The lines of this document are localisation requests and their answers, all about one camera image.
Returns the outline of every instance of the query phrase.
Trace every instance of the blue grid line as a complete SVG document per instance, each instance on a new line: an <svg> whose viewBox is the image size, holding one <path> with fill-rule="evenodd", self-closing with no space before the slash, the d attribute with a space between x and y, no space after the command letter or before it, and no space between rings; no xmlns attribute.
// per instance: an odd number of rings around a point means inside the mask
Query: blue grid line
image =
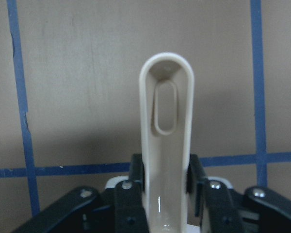
<svg viewBox="0 0 291 233"><path fill-rule="evenodd" d="M26 86L24 77L23 58L21 52L20 33L17 16L16 0L7 0L10 32L13 44L13 61L16 81L17 100L19 108L20 125L23 137L26 172L30 195L31 211L35 216L40 212L38 186L35 175L31 134L28 129L26 113L28 112Z"/></svg>
<svg viewBox="0 0 291 233"><path fill-rule="evenodd" d="M257 183L267 186L265 97L261 1L251 0L252 61L254 80Z"/></svg>
<svg viewBox="0 0 291 233"><path fill-rule="evenodd" d="M204 167L211 166L235 166L256 163L256 155L231 155L200 158ZM267 154L267 163L291 163L291 152ZM64 176L64 175L86 175L101 173L128 172L130 163L115 164L92 164L76 166L47 166L36 167L37 176ZM25 168L3 168L0 169L0 178L26 177Z"/></svg>

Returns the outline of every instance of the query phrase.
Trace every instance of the silver screw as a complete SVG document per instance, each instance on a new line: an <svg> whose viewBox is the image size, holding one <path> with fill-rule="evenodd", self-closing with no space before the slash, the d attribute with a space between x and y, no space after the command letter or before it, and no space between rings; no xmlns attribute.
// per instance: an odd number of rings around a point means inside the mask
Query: silver screw
<svg viewBox="0 0 291 233"><path fill-rule="evenodd" d="M260 188L254 188L253 195L258 197L258 198L263 198L263 197L265 197L265 192Z"/></svg>
<svg viewBox="0 0 291 233"><path fill-rule="evenodd" d="M131 187L132 187L132 182L130 182L130 181L124 181L122 183L122 188L123 189L130 189Z"/></svg>
<svg viewBox="0 0 291 233"><path fill-rule="evenodd" d="M220 189L221 188L221 184L218 181L210 181L210 187L214 188L214 189Z"/></svg>
<svg viewBox="0 0 291 233"><path fill-rule="evenodd" d="M82 189L80 193L80 197L87 198L87 197L90 197L92 194L93 192L91 190Z"/></svg>

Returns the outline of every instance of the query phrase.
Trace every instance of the oval hole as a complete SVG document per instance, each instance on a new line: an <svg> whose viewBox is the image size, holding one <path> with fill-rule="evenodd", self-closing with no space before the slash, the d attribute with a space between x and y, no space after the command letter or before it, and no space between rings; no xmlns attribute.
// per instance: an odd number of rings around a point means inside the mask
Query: oval hole
<svg viewBox="0 0 291 233"><path fill-rule="evenodd" d="M167 135L176 127L177 88L172 81L162 81L156 86L155 127L158 132Z"/></svg>

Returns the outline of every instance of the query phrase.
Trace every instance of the vertical blue tape strip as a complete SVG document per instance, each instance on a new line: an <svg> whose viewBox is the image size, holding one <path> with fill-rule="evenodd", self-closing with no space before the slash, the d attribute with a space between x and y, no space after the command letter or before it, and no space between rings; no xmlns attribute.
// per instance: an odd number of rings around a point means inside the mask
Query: vertical blue tape strip
<svg viewBox="0 0 291 233"><path fill-rule="evenodd" d="M26 113L28 111L26 86L24 78L23 58L20 45L20 33L17 17L16 0L7 0L9 13L10 32L13 43L13 61L16 80L17 99L19 107L20 125L23 136L23 146L25 153L26 172L28 179L29 195L31 202L32 215L35 216L40 212L38 186L35 174L32 139L27 125Z"/></svg>
<svg viewBox="0 0 291 233"><path fill-rule="evenodd" d="M261 1L251 0L252 56L258 185L267 186L265 97Z"/></svg>

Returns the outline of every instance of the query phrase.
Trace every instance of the white handle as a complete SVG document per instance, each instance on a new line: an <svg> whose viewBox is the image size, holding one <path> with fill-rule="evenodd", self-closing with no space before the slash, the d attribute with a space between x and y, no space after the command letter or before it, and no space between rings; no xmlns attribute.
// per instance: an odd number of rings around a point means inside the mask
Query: white handle
<svg viewBox="0 0 291 233"><path fill-rule="evenodd" d="M144 64L139 88L150 231L185 233L194 74L181 56L160 53Z"/></svg>

